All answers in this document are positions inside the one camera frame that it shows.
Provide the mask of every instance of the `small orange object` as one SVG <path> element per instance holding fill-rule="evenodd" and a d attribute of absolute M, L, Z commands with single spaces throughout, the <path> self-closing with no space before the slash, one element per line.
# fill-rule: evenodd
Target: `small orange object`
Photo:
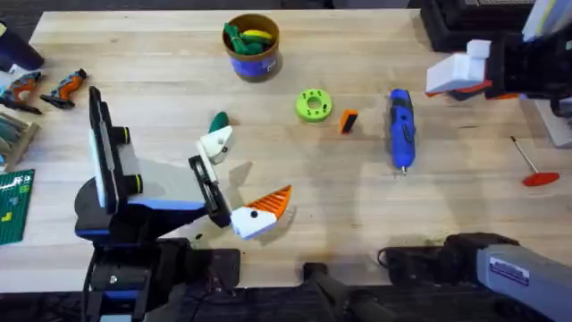
<path fill-rule="evenodd" d="M 271 212 L 276 216 L 276 219 L 280 219 L 284 210 L 286 210 L 286 207 L 288 206 L 288 202 L 290 201 L 291 191 L 292 186 L 288 185 L 278 191 L 264 196 L 261 199 L 250 202 L 246 207 Z"/>
<path fill-rule="evenodd" d="M 52 89 L 48 95 L 40 95 L 40 98 L 58 108 L 72 108 L 75 104 L 70 99 L 70 94 L 78 90 L 87 77 L 86 71 L 80 68 L 60 81 L 58 86 Z"/>
<path fill-rule="evenodd" d="M 347 109 L 343 111 L 343 115 L 340 120 L 340 133 L 349 134 L 351 132 L 351 127 L 358 118 L 358 111 Z"/>
<path fill-rule="evenodd" d="M 526 187 L 538 187 L 541 185 L 555 182 L 559 178 L 560 174 L 558 173 L 536 173 L 527 176 L 522 181 L 522 184 L 524 184 Z"/>
<path fill-rule="evenodd" d="M 494 99 L 511 99 L 511 98 L 518 98 L 518 93 L 507 93 L 507 94 L 502 94 L 502 95 L 499 95 L 497 97 L 491 97 L 491 98 L 487 98 L 487 99 L 494 100 Z"/>
<path fill-rule="evenodd" d="M 463 89 L 455 89 L 457 92 L 460 93 L 474 93 L 476 91 L 479 91 L 481 89 L 487 89 L 490 88 L 492 85 L 492 81 L 490 80 L 484 80 L 482 83 L 480 84 L 476 84 L 473 86 L 469 86 L 467 88 L 463 88 Z"/>
<path fill-rule="evenodd" d="M 31 72 L 30 74 L 24 75 L 22 76 L 22 78 L 19 78 L 18 80 L 10 84 L 8 90 L 13 93 L 14 101 L 18 104 L 23 104 L 24 101 L 20 97 L 20 94 L 25 91 L 32 91 L 38 85 L 40 77 L 41 74 L 39 72 Z"/>

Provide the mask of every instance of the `green toy piece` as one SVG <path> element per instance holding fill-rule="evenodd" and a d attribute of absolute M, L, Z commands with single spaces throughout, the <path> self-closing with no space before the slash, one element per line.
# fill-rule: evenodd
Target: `green toy piece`
<path fill-rule="evenodd" d="M 33 169 L 0 175 L 0 245 L 22 240 L 33 181 Z"/>
<path fill-rule="evenodd" d="M 211 133 L 217 130 L 221 130 L 223 127 L 228 126 L 230 123 L 231 121 L 229 120 L 229 116 L 225 112 L 220 112 L 214 116 L 208 132 Z"/>
<path fill-rule="evenodd" d="M 272 40 L 264 37 L 259 36 L 248 36 L 245 34 L 240 34 L 240 39 L 244 40 L 247 43 L 258 43 L 261 45 L 272 45 Z"/>
<path fill-rule="evenodd" d="M 318 108 L 312 108 L 308 104 L 310 100 L 319 102 Z M 321 122 L 332 112 L 332 98 L 321 89 L 306 89 L 296 100 L 296 112 L 307 122 Z"/>
<path fill-rule="evenodd" d="M 224 24 L 224 32 L 229 35 L 234 52 L 239 55 L 258 55 L 264 51 L 262 44 L 259 43 L 245 45 L 239 36 L 239 27 L 237 26 L 230 25 L 226 22 Z"/>

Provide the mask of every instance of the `green lego baseplate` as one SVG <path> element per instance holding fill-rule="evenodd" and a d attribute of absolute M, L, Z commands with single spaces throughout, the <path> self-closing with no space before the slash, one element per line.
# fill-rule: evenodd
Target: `green lego baseplate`
<path fill-rule="evenodd" d="M 0 245 L 22 240 L 33 182 L 34 170 L 0 175 Z"/>

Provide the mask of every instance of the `green object in cup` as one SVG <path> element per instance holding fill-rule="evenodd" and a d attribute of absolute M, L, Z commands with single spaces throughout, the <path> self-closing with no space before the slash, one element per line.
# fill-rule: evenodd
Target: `green object in cup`
<path fill-rule="evenodd" d="M 239 55 L 258 55 L 264 51 L 262 44 L 250 43 L 245 45 L 239 36 L 239 27 L 230 25 L 228 22 L 224 24 L 224 32 L 229 35 L 231 39 L 234 52 Z"/>
<path fill-rule="evenodd" d="M 245 34 L 240 34 L 240 38 L 244 40 L 246 43 L 258 43 L 262 45 L 272 45 L 272 40 L 264 37 L 259 36 L 248 36 Z"/>

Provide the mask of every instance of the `label sticker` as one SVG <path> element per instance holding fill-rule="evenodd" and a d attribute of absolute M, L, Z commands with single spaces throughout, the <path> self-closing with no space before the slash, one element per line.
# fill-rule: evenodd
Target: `label sticker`
<path fill-rule="evenodd" d="M 276 55 L 263 58 L 255 62 L 240 61 L 231 57 L 232 67 L 234 71 L 243 76 L 260 76 L 265 75 L 276 67 Z"/>
<path fill-rule="evenodd" d="M 519 284 L 528 286 L 530 283 L 530 272 L 522 267 L 510 264 L 502 259 L 490 258 L 489 268 L 491 272 L 502 275 L 511 279 Z"/>

